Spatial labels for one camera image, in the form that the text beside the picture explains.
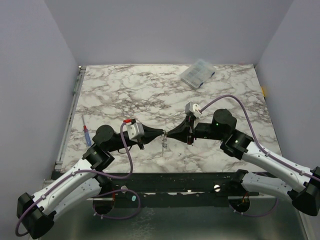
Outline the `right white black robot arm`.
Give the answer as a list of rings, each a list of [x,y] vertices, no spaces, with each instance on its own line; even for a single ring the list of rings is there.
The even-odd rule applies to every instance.
[[[229,184],[234,195],[240,196],[248,191],[284,198],[300,212],[317,216],[320,211],[320,168],[311,169],[269,151],[257,140],[237,130],[236,124],[236,118],[227,109],[218,109],[211,123],[196,123],[194,116],[186,116],[166,136],[188,145],[195,139],[221,141],[220,149],[228,156],[272,174],[272,177],[264,177],[238,170],[235,180]]]

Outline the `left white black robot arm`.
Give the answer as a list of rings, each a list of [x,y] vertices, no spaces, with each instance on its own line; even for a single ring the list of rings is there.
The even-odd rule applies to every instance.
[[[100,126],[91,145],[67,172],[34,194],[23,193],[17,200],[18,222],[15,235],[30,235],[34,240],[45,235],[54,225],[55,217],[76,203],[93,197],[106,197],[111,186],[106,180],[125,180],[133,174],[133,160],[129,147],[144,146],[164,131],[148,127],[134,119],[125,120],[119,133],[110,125]],[[113,162],[111,152],[125,149],[129,160],[129,173],[124,176],[105,173]]]

